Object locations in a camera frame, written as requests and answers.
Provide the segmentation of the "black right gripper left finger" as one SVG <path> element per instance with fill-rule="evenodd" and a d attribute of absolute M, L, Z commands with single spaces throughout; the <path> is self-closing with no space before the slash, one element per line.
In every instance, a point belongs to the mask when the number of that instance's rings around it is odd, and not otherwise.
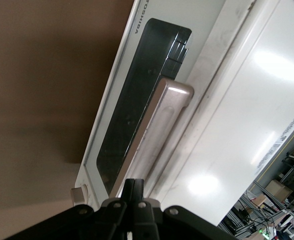
<path fill-rule="evenodd" d="M 134 179 L 126 179 L 120 197 L 112 197 L 101 204 L 101 215 L 96 222 L 98 240 L 112 240 L 116 230 L 121 226 L 126 211 L 132 203 Z"/>

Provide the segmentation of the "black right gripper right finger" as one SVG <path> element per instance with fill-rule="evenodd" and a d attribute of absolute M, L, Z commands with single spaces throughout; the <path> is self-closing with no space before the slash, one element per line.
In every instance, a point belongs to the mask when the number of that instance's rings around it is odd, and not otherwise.
<path fill-rule="evenodd" d="M 133 184 L 133 239 L 159 240 L 159 230 L 153 207 L 144 200 L 144 181 L 135 179 Z"/>

